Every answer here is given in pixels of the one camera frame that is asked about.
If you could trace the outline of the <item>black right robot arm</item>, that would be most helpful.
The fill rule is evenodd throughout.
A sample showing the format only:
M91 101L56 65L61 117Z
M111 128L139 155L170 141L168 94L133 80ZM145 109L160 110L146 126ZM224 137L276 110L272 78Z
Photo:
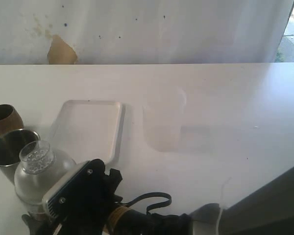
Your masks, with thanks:
M229 208L209 203L181 215L155 213L172 203L163 192L124 203L121 181L102 160L87 161L45 194L46 219L22 220L32 235L294 235L294 167Z

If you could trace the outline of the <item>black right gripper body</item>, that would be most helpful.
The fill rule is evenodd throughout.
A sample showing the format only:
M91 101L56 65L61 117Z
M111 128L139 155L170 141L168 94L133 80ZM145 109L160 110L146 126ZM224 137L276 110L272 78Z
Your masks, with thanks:
M52 218L51 234L101 234L109 213L115 207L115 191L121 180L120 171L111 169L109 174L104 176L104 185L100 193L87 196L67 214Z

